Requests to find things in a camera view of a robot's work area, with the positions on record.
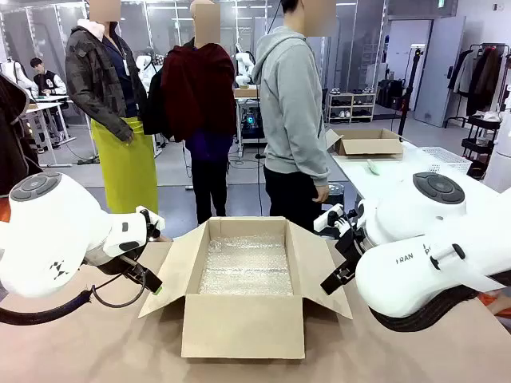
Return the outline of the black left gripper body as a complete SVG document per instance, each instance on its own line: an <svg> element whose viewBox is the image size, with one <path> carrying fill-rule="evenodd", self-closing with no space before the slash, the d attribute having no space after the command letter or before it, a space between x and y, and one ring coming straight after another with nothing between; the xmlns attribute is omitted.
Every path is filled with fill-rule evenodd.
<svg viewBox="0 0 511 383"><path fill-rule="evenodd" d="M87 266L97 267L107 275L123 274L132 267L121 256L110 257L105 252L87 252L83 263Z"/></svg>

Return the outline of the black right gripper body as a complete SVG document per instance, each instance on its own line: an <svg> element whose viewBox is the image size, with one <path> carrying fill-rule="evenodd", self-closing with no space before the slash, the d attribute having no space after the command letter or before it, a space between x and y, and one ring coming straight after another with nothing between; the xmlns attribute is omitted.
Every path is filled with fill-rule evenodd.
<svg viewBox="0 0 511 383"><path fill-rule="evenodd" d="M349 229L339 236L335 249L344 257L339 267L341 272L354 272L365 250L362 242L365 239L362 229Z"/></svg>

